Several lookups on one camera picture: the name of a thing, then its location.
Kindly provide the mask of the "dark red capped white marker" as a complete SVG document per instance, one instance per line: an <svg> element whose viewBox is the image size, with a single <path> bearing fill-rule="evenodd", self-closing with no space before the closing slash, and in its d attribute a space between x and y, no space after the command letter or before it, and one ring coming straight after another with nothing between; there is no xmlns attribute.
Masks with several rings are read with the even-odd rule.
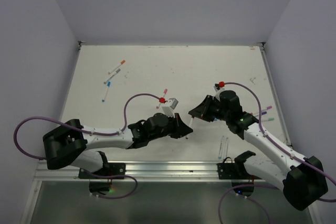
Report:
<svg viewBox="0 0 336 224"><path fill-rule="evenodd" d="M191 117L191 119L190 119L190 123L189 123L189 125L188 125L190 128L192 127L193 122L194 122L194 117Z"/></svg>

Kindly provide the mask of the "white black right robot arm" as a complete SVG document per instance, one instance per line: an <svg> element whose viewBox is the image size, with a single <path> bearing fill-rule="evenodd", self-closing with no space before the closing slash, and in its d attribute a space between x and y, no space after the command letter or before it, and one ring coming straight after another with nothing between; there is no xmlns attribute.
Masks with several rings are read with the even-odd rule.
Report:
<svg viewBox="0 0 336 224"><path fill-rule="evenodd" d="M221 120L242 140L259 149L266 158L246 151L234 159L234 172L240 178L256 176L281 190L297 210L304 210L328 192L322 163L314 156L306 158L260 129L259 120L243 110L234 91L218 91L189 111L206 122Z"/></svg>

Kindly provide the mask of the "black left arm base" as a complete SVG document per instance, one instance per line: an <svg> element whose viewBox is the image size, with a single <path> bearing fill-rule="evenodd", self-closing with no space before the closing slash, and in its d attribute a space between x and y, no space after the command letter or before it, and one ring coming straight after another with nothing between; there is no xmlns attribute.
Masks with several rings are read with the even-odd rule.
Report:
<svg viewBox="0 0 336 224"><path fill-rule="evenodd" d="M113 176L113 175L121 175L121 177L115 178L115 179L124 179L123 175L124 172L119 172L118 170L124 169L125 164L109 164L107 157L105 153L98 151L101 159L102 159L102 167L98 169L97 171L92 172L95 175L98 176ZM86 173L82 168L79 171L78 174L79 179L98 179L96 176L92 176L88 173ZM105 183L100 183L100 182L90 182L89 183L89 191L92 194L95 194L96 196L107 196L107 194L110 192L112 189L112 179L108 179L107 182Z"/></svg>

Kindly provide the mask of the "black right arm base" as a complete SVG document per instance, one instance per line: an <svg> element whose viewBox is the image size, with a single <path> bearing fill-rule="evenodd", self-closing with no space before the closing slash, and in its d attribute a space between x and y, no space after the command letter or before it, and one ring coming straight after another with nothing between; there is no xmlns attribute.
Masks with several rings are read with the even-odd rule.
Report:
<svg viewBox="0 0 336 224"><path fill-rule="evenodd" d="M242 196L251 196L254 192L254 187L252 187L254 180L255 178L259 179L259 177L247 173L244 164L249 158L255 156L254 152L246 151L234 159L231 157L224 158L223 161L216 164L218 179L229 180L232 187L250 185L250 187L234 188L233 191Z"/></svg>

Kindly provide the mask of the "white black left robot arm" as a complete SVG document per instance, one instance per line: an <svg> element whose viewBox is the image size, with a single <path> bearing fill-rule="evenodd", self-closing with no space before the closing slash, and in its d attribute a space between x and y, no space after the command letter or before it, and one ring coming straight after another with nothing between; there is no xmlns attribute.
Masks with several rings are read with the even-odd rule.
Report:
<svg viewBox="0 0 336 224"><path fill-rule="evenodd" d="M178 139L192 132L178 113L174 116L156 113L116 133L110 129L86 127L78 119L72 119L45 134L43 143L49 170L74 166L104 178L109 165L103 148L137 149L146 147L152 140L166 136Z"/></svg>

